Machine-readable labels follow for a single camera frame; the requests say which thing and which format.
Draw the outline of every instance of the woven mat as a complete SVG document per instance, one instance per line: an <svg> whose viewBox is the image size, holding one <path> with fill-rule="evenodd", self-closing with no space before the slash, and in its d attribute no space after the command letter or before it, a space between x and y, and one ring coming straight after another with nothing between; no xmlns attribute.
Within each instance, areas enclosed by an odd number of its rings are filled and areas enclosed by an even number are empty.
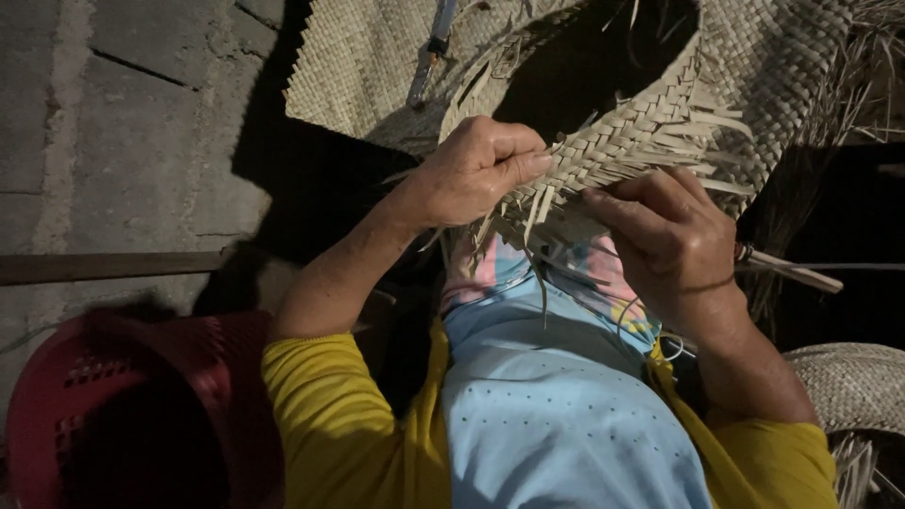
<svg viewBox="0 0 905 509"><path fill-rule="evenodd" d="M876 429L905 437L905 351L828 343L784 357L804 382L826 433Z"/></svg>
<svg viewBox="0 0 905 509"><path fill-rule="evenodd" d="M437 4L318 0L286 91L287 115L428 154L463 118L492 115L518 66L556 35L532 22L555 25L583 6L500 0L481 10L460 2L450 58L434 71L425 107L416 111L405 97ZM501 233L526 242L586 240L603 229L572 207L576 191L677 164L695 169L738 217L807 115L851 18L845 0L702 0L698 32L662 77L561 137L550 173L511 193L494 214L511 226L507 233L498 222Z"/></svg>

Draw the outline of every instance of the knife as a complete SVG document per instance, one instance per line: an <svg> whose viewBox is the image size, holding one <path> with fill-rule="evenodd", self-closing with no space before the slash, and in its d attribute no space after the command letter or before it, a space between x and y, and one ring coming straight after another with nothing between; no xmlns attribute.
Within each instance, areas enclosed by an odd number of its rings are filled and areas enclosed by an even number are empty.
<svg viewBox="0 0 905 509"><path fill-rule="evenodd" d="M445 0L443 10L440 12L440 21L431 32L431 38L427 41L427 47L418 55L418 69L414 72L412 86L408 89L408 99L405 101L410 107L419 109L424 106L424 87L431 78L431 71L446 55L449 48L450 28L453 26L456 0Z"/></svg>

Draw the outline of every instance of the red basket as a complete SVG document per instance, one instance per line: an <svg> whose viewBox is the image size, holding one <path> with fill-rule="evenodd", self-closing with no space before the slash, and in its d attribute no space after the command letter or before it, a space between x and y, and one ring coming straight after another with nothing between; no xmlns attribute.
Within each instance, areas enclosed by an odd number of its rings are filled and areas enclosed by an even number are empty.
<svg viewBox="0 0 905 509"><path fill-rule="evenodd" d="M6 421L23 508L281 505L260 375L266 312L63 323L29 359Z"/></svg>

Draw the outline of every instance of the yellow jacket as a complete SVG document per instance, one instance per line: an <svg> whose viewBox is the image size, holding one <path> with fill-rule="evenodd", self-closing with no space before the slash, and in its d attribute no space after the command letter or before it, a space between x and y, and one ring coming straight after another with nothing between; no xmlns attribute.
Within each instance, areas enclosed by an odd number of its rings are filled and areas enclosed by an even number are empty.
<svg viewBox="0 0 905 509"><path fill-rule="evenodd" d="M262 371L282 436L285 506L449 507L439 400L448 360L437 319L424 386L405 421L397 422L350 333L268 346ZM719 412L710 412L707 427L676 395L672 366L662 360L659 344L648 370L654 390L698 448L714 509L837 506L835 464L818 427L733 421Z"/></svg>

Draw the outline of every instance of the hand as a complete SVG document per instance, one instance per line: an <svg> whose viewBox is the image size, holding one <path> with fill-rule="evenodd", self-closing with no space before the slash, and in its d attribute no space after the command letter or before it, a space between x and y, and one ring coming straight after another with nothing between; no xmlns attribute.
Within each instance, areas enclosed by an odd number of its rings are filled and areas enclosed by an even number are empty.
<svg viewBox="0 0 905 509"><path fill-rule="evenodd" d="M543 175L552 164L545 148L528 126L470 117L390 198L420 227L466 225L515 186Z"/></svg>
<svg viewBox="0 0 905 509"><path fill-rule="evenodd" d="M613 228L625 280L663 322L693 341L750 324L733 278L735 222L687 169L657 171L610 195L587 188L591 215Z"/></svg>

